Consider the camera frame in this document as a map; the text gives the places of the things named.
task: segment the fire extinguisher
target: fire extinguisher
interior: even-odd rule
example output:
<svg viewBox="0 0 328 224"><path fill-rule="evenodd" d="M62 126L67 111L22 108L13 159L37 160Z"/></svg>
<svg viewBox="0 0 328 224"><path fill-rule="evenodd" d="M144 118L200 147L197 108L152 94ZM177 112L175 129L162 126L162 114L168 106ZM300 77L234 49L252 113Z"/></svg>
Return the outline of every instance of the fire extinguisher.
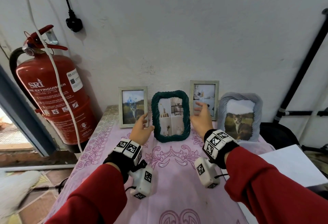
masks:
<svg viewBox="0 0 328 224"><path fill-rule="evenodd" d="M53 25L47 25L39 32L42 35L52 28ZM17 48L10 55L11 73L22 92L35 106L35 111L50 122L65 147L70 152L79 153L75 127L69 110L59 93L55 71L49 56L42 50L44 46L36 32L31 34L25 43L27 47ZM47 44L47 47L68 50L60 45ZM34 57L17 65L18 57L23 53ZM84 90L73 61L62 55L53 55L52 57L59 73L63 94L74 114L81 147L84 149L97 126L90 106L90 97Z"/></svg>

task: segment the fire extinguisher hose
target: fire extinguisher hose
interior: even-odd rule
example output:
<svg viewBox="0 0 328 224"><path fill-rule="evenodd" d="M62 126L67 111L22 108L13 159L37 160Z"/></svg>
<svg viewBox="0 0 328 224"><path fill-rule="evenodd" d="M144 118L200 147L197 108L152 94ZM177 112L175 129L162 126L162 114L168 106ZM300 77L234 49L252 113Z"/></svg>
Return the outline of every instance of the fire extinguisher hose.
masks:
<svg viewBox="0 0 328 224"><path fill-rule="evenodd" d="M19 80L17 74L16 74L16 68L17 68L17 60L18 57L23 54L24 51L22 49L22 47L15 49L10 57L9 57L9 68L11 71L12 76L14 77L17 85L19 86L19 88L22 90L22 92L25 94L25 96L28 98L28 100L32 103L32 105L36 108L39 109L39 106L36 104L35 100L32 98L32 96L29 94L29 92L27 91L27 89L24 87L24 85L22 84L22 82Z"/></svg>
<svg viewBox="0 0 328 224"><path fill-rule="evenodd" d="M68 108L68 111L69 111L70 114L71 114L72 121L73 121L73 125L74 125L74 128L75 128L77 144L78 144L78 146L79 146L79 150L80 150L80 152L82 153L83 150L82 150L82 148L81 148L80 135L79 135L79 131L78 131L78 129L77 129L77 124L76 124L76 121L75 121L75 118L74 118L73 111L72 111L72 109L71 109L71 107L70 107L68 101L66 100L66 98L65 98L65 96L64 96L64 94L63 94L63 91L62 91L62 89L61 89L61 83L60 83L59 74L58 74L58 70L57 70L56 64L55 64L55 62L54 62L54 60L53 60L53 58L52 58L52 55L51 55L49 49L47 48L47 44L44 42L44 40L43 40L43 38L42 38L42 36L41 36L41 34L40 34L40 32L39 32L39 29L38 29L38 27L37 27L36 24L35 24L34 17L33 17L33 13L32 13L32 8L31 8L30 0L26 0L26 2L27 2L27 7L28 7L28 10L29 10L29 14L30 14L31 21L32 21L32 23L33 23L33 25L34 25L34 27L35 27L35 29L36 29L36 33L38 34L38 36L39 36L39 38L40 38L40 41L41 41L41 43L42 43L43 46L44 46L45 52L46 52L47 55L49 56L49 59L50 59L50 61L51 61L51 64L52 64L52 66L53 66L53 69L54 69L54 71L55 71L56 79L57 79L57 85L58 85L58 91L59 91L61 97L63 98L63 101L65 102L66 107Z"/></svg>

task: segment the silver picture frame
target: silver picture frame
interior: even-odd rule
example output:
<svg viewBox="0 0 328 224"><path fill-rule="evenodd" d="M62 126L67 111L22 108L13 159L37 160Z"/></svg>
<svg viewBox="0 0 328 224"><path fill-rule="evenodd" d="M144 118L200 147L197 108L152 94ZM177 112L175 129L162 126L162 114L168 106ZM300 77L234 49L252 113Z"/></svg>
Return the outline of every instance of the silver picture frame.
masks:
<svg viewBox="0 0 328 224"><path fill-rule="evenodd" d="M148 94L147 94L147 86L142 86L142 87L119 87L119 104L118 104L118 116L119 116L119 122L120 122L120 127L121 128L132 128L134 127L133 124L124 124L123 123L123 92L124 91L140 91L143 90L143 99L144 99L144 113L148 113ZM147 117L147 123L146 127L149 126L149 120Z"/></svg>
<svg viewBox="0 0 328 224"><path fill-rule="evenodd" d="M217 120L217 110L219 108L219 81L190 81L190 97L189 97L189 109L190 109L190 115L194 113L194 101L197 101L197 99L194 99L194 95L196 92L194 92L195 85L201 84L201 85L215 85L215 91L214 91L214 106L213 106L213 115L211 115L211 119L213 121Z"/></svg>

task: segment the hand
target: hand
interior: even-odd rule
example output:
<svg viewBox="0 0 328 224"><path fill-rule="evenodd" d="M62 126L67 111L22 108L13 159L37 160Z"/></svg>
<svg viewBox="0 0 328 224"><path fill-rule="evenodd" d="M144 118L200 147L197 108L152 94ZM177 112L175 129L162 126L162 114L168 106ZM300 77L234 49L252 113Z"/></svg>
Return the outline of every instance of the hand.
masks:
<svg viewBox="0 0 328 224"><path fill-rule="evenodd" d="M213 129L210 112L207 108L207 103L196 101L196 104L201 107L196 107L195 115L190 116L190 121L195 128L196 132L204 142L204 136L208 130Z"/></svg>
<svg viewBox="0 0 328 224"><path fill-rule="evenodd" d="M138 143L139 145L144 145L144 143L146 143L147 140L149 139L151 132L155 129L154 126L145 128L146 127L145 123L147 123L147 120L145 120L145 118L147 117L147 115L148 113L142 115L137 120L130 134L130 139Z"/></svg>

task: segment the pink tablecloth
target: pink tablecloth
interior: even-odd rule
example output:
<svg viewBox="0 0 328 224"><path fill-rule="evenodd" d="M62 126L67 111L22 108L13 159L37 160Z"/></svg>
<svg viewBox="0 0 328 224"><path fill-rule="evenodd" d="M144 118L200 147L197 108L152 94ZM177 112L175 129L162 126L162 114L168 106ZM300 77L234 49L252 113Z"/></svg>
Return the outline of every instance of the pink tablecloth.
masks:
<svg viewBox="0 0 328 224"><path fill-rule="evenodd" d="M102 164L121 138L129 138L130 132L130 128L119 128L117 109L107 108L46 219ZM180 142L160 143L152 134L143 147L142 159L154 169L153 194L139 200L131 197L128 190L128 203L115 223L247 223L238 204L224 190L223 178L214 189L206 189L200 183L194 161L205 156L202 145L193 129L188 139ZM125 188L131 185L132 178L129 178Z"/></svg>

